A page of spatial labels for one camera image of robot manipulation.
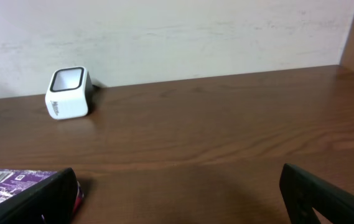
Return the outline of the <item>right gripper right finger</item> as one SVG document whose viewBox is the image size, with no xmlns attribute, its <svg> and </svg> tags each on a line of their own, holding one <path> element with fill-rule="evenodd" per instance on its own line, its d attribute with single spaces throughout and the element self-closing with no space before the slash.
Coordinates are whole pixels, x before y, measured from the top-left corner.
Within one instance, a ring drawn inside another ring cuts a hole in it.
<svg viewBox="0 0 354 224">
<path fill-rule="evenodd" d="M 291 223 L 354 223 L 354 195 L 298 166 L 284 164 L 279 188 Z"/>
</svg>

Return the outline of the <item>white barcode scanner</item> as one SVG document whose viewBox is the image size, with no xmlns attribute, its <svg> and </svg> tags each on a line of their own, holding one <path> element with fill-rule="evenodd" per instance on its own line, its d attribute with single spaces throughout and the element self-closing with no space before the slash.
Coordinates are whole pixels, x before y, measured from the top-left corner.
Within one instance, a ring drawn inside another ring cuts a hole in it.
<svg viewBox="0 0 354 224">
<path fill-rule="evenodd" d="M 52 75 L 45 104 L 53 119 L 79 118 L 89 113 L 92 95 L 93 84 L 85 67 L 62 68 Z"/>
</svg>

